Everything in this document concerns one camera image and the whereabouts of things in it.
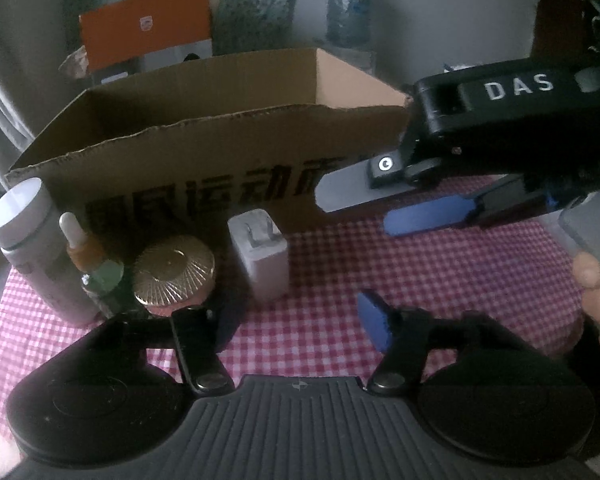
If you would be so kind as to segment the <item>gold lid cosmetic jar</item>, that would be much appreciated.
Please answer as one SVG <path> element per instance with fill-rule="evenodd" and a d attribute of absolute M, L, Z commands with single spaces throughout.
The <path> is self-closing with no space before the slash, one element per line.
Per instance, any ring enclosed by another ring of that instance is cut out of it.
<path fill-rule="evenodd" d="M 132 289 L 150 314 L 170 316 L 199 307 L 215 286 L 212 250 L 194 236 L 174 236 L 147 247 L 135 260 Z"/>

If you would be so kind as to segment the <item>white power adapter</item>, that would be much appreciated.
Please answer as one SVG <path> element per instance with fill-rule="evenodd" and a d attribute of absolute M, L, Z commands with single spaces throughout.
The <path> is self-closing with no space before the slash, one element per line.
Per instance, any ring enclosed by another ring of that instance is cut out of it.
<path fill-rule="evenodd" d="M 251 209 L 227 221 L 233 247 L 245 271 L 252 296 L 269 304 L 289 290 L 289 244 L 270 214 Z"/>

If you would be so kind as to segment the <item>pink checkered tablecloth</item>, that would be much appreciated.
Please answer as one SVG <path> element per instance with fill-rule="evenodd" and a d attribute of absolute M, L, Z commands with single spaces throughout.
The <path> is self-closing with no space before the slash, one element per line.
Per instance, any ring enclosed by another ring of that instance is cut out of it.
<path fill-rule="evenodd" d="M 376 290 L 394 306 L 455 318 L 483 310 L 550 356 L 580 338 L 580 289 L 570 257 L 531 220 L 490 230 L 388 237 L 379 217 L 287 235 L 289 294 L 249 306 L 221 360 L 235 382 L 248 374 L 360 376 L 380 354 L 356 314 L 356 295 Z M 95 324 L 58 318 L 15 271 L 0 301 L 0 478 L 21 460 L 5 402 L 21 378 Z"/>

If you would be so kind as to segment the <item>green dropper bottle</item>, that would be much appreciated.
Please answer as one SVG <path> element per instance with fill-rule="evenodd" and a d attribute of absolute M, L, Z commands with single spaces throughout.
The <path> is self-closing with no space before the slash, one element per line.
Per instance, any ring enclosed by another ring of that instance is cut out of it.
<path fill-rule="evenodd" d="M 67 252 L 81 273 L 84 292 L 105 318 L 113 318 L 131 307 L 125 265 L 108 252 L 97 236 L 80 225 L 73 212 L 59 217 L 59 227 L 67 242 Z"/>

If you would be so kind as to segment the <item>large brown cardboard box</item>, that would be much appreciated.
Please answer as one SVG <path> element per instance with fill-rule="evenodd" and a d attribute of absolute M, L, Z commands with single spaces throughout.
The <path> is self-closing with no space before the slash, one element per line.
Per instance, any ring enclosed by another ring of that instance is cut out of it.
<path fill-rule="evenodd" d="M 391 150 L 407 97 L 320 49 L 189 61 L 82 92 L 9 169 L 125 248 L 174 234 L 220 240 L 265 209 L 288 233 L 332 223 L 331 171 Z"/>

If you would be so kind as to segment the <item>white cap supplement bottle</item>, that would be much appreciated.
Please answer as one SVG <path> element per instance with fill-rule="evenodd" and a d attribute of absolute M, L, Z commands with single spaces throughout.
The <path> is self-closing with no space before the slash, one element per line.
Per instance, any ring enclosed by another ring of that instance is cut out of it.
<path fill-rule="evenodd" d="M 81 286 L 59 227 L 60 212 L 39 178 L 0 198 L 0 249 L 12 267 L 65 322 L 83 326 L 99 314 Z"/>

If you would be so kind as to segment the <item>orange product box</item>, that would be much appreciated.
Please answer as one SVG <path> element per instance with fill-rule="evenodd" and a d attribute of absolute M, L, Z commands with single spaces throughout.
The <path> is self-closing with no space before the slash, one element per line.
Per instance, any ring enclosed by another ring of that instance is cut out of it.
<path fill-rule="evenodd" d="M 81 14 L 79 23 L 92 73 L 211 38 L 209 0 L 121 0 Z"/>

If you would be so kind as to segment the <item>grey curtain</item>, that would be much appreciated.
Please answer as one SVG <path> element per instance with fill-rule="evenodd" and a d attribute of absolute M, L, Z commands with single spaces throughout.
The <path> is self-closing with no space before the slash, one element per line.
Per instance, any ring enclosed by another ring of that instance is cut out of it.
<path fill-rule="evenodd" d="M 0 0 L 0 182 L 76 95 L 58 67 L 68 54 L 64 0 Z"/>

